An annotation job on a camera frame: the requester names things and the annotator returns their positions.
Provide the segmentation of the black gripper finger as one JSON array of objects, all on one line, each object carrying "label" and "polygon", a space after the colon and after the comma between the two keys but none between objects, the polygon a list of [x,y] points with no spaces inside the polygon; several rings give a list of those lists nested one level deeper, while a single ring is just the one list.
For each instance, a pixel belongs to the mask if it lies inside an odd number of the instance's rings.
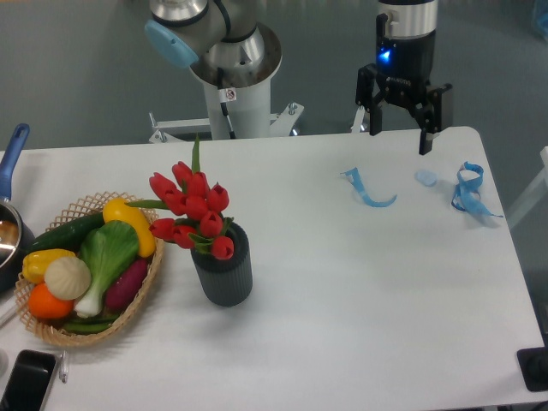
[{"label": "black gripper finger", "polygon": [[375,95],[371,95],[369,102],[370,135],[377,135],[382,132],[383,112],[381,106],[384,100],[385,90],[380,90]]},{"label": "black gripper finger", "polygon": [[420,129],[419,154],[426,155],[432,150],[434,135],[441,130],[439,108],[426,104],[415,110],[414,119]]}]

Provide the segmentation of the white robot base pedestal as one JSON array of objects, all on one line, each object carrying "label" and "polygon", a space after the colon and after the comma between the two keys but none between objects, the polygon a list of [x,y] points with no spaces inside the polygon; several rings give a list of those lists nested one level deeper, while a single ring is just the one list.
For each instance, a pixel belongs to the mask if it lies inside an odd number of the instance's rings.
[{"label": "white robot base pedestal", "polygon": [[148,21],[145,31],[161,56],[189,68],[201,83],[208,114],[206,120],[160,122],[157,131],[209,131],[214,140],[297,135],[303,105],[292,101],[279,113],[271,111],[271,80],[281,66],[282,47],[268,26],[259,22],[247,38],[220,41],[200,56],[175,31],[155,21]]}]

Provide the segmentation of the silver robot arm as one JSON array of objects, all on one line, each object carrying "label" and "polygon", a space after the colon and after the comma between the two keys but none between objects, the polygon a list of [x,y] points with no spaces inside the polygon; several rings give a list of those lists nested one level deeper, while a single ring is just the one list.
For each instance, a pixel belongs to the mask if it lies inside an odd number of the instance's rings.
[{"label": "silver robot arm", "polygon": [[[254,1],[152,1],[145,34],[172,65],[189,69],[204,89],[215,140],[292,135],[299,104],[271,112],[271,79],[282,61],[277,35],[257,20]],[[420,154],[453,123],[453,87],[430,81],[438,5],[381,1],[375,60],[358,71],[353,131],[376,135],[384,104],[406,110],[420,130]]]}]

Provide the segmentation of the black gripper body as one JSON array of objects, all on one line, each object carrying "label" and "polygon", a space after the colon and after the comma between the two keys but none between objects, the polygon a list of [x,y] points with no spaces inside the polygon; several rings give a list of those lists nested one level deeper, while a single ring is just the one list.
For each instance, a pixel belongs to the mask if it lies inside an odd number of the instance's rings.
[{"label": "black gripper body", "polygon": [[441,130],[453,125],[453,86],[430,82],[435,51],[434,31],[418,38],[390,39],[376,35],[376,61],[359,69],[355,101],[369,114],[371,95],[385,90],[386,104],[415,110],[426,104],[439,108]]}]

